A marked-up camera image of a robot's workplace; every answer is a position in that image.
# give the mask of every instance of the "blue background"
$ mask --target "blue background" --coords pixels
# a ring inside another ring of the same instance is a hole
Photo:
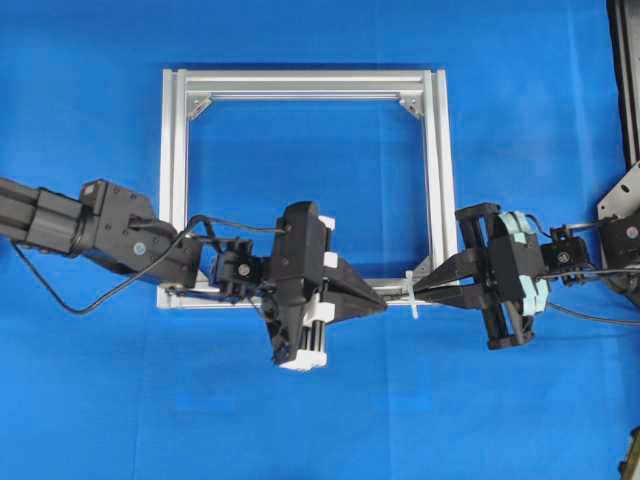
[[[5,0],[0,175],[155,200],[165,67],[437,66],[458,206],[591,219],[624,172],[604,4]],[[393,104],[216,105],[193,126],[192,213],[269,224],[314,199],[345,257],[397,274],[426,249],[417,128]],[[37,263],[76,305],[118,280]],[[488,352],[476,312],[391,309],[332,327],[329,367],[299,375],[251,311],[162,312],[141,284],[69,317],[6,242],[0,284],[0,478],[615,478],[640,423],[638,335],[554,312]],[[553,300],[637,317],[604,286]]]

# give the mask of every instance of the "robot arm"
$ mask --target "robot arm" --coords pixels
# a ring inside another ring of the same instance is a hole
[[[196,216],[187,230],[176,232],[155,216],[147,197],[105,180],[87,183],[79,200],[73,200],[0,179],[1,236],[17,249],[26,246],[69,258],[83,255],[107,270],[131,276],[113,291],[141,279],[177,295],[195,295],[190,290],[202,248],[214,246],[219,254],[210,283],[220,288],[220,294],[211,298],[237,302],[262,297],[273,361],[282,367],[324,366],[327,324],[386,309],[360,275],[330,251],[335,221],[318,215],[313,202],[287,207],[274,229],[257,229],[275,233],[270,257],[252,255],[250,240],[215,237],[211,224],[216,221]],[[208,235],[190,235],[200,222]],[[93,308],[67,309],[86,313]]]

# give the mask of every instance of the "black cable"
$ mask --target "black cable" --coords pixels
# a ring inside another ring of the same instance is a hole
[[[546,280],[551,280],[551,279],[560,278],[560,277],[572,277],[574,275],[588,275],[588,274],[606,276],[606,275],[613,275],[616,273],[640,274],[640,268],[605,268],[602,270],[571,270],[569,272],[557,272],[557,273],[548,273],[545,275],[538,275],[536,279],[544,278]]]
[[[544,229],[542,228],[542,225],[540,224],[540,220],[538,220],[538,217],[536,217],[533,213],[527,213],[525,215],[525,217],[527,217],[528,219],[532,220],[533,223],[536,224],[536,228],[538,229],[538,231],[544,235],[547,238],[551,238],[551,235],[549,235],[547,232],[544,231]]]
[[[594,315],[587,315],[585,313],[576,312],[574,310],[571,310],[566,307],[562,307],[560,305],[556,305],[555,303],[551,303],[551,302],[547,302],[547,305],[549,305],[554,310],[564,313],[565,315],[570,315],[572,317],[580,318],[582,320],[590,320],[593,322],[607,323],[610,325],[620,325],[625,327],[640,327],[640,321],[636,321],[636,320],[616,320],[612,318],[596,317]]]
[[[211,224],[212,223],[217,223],[220,225],[226,225],[227,227],[233,227],[233,228],[237,228],[238,230],[244,230],[247,232],[254,232],[254,233],[286,233],[286,230],[282,229],[282,228],[274,228],[274,227],[254,227],[252,225],[246,225],[244,223],[236,223],[236,222],[231,222],[229,220],[225,220],[224,218],[218,218],[218,217],[208,217],[206,215],[196,215],[196,217],[198,217],[200,219],[200,222],[202,222],[205,227],[207,228],[207,234],[209,236],[214,236],[213,235],[213,230],[209,230],[211,228]],[[130,223],[129,227],[131,228],[152,228],[158,225],[165,225],[164,222],[160,222],[160,221],[151,221],[151,222],[139,222],[139,223]]]
[[[102,305],[104,302],[109,300],[111,297],[113,297],[117,293],[119,293],[122,290],[124,290],[125,288],[127,288],[132,283],[140,280],[145,274],[147,274],[148,272],[153,270],[156,266],[158,266],[162,261],[164,261],[171,254],[173,249],[176,248],[178,246],[178,244],[180,244],[180,242],[182,240],[184,240],[184,238],[199,223],[206,222],[208,220],[208,218],[209,217],[206,217],[204,215],[196,215],[195,217],[193,217],[191,220],[189,220],[189,223],[187,224],[187,227],[175,237],[175,239],[171,242],[169,247],[167,247],[167,249],[157,259],[155,259],[153,262],[151,262],[149,265],[147,265],[145,268],[140,270],[138,273],[136,273],[132,277],[128,278],[127,280],[125,280],[124,282],[120,283],[119,285],[116,285],[114,288],[112,288],[111,290],[109,290],[105,294],[101,295],[95,302],[93,302],[92,304],[90,304],[90,305],[88,305],[87,307],[84,307],[84,308],[73,308],[73,307],[69,306],[67,303],[65,303],[65,301],[62,300],[60,295],[58,295],[58,293],[53,289],[53,287],[51,285],[49,285],[49,282],[47,282],[47,280],[42,276],[42,274],[36,269],[36,267],[33,265],[33,263],[31,263],[31,260],[29,260],[27,258],[27,256],[24,254],[24,252],[18,246],[18,244],[16,242],[11,242],[11,244],[13,245],[13,248],[15,249],[16,253],[18,254],[18,256],[27,265],[29,270],[31,270],[31,273],[33,273],[35,275],[35,277],[49,291],[49,293],[53,296],[53,298],[56,300],[56,302],[58,302],[60,304],[60,306],[62,308],[64,308],[67,312],[72,313],[73,315],[86,315],[87,313],[90,313],[93,310],[95,310],[96,308],[98,308],[100,305]]]

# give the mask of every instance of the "silver metal bar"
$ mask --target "silver metal bar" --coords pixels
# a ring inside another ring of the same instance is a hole
[[[420,95],[418,82],[189,82],[190,93],[209,93],[213,98],[275,99],[399,99],[401,95]]]
[[[178,70],[163,72],[160,218],[182,230],[187,221],[189,121],[219,100],[396,100],[423,123],[429,255],[415,277],[457,252],[457,225],[446,74],[443,70]],[[406,293],[406,280],[367,279],[382,295]],[[217,293],[200,274],[195,291]],[[407,298],[389,302],[406,305]],[[161,308],[251,307],[177,297],[158,289]]]
[[[440,194],[442,215],[442,241],[444,260],[458,253],[458,227],[453,185],[453,160],[451,155],[451,133],[449,128],[449,100],[447,74],[438,70],[433,77],[434,116],[438,142],[440,169]]]
[[[422,82],[424,70],[187,70],[188,82]]]
[[[433,80],[431,75],[424,77],[422,95],[424,120],[422,122],[423,155],[425,156],[425,182],[427,211],[429,212],[429,254],[431,267],[436,268],[444,262],[442,229],[442,195],[440,192],[440,155],[436,134],[435,106],[433,99]]]

